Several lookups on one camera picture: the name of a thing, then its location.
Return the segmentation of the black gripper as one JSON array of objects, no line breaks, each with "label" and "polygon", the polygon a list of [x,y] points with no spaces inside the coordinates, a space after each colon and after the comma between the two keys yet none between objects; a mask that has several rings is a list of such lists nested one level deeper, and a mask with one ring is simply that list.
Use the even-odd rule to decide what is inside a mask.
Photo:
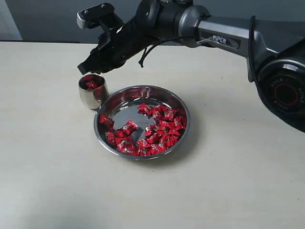
[{"label": "black gripper", "polygon": [[90,56],[77,68],[81,74],[104,74],[120,68],[125,62],[152,45],[157,39],[145,35],[135,19],[130,19],[117,31],[111,32],[111,40],[103,47],[94,48]]}]

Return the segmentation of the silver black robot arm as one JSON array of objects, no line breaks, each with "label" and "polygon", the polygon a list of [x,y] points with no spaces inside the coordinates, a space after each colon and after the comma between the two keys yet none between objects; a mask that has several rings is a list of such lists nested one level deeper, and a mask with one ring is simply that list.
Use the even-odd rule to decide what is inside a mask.
[{"label": "silver black robot arm", "polygon": [[264,21],[255,17],[215,17],[191,0],[143,0],[123,22],[103,3],[78,12],[81,29],[101,27],[82,74],[107,73],[141,52],[145,58],[165,42],[196,48],[219,48],[247,61],[248,80],[270,112],[291,127],[305,129],[305,24]]}]

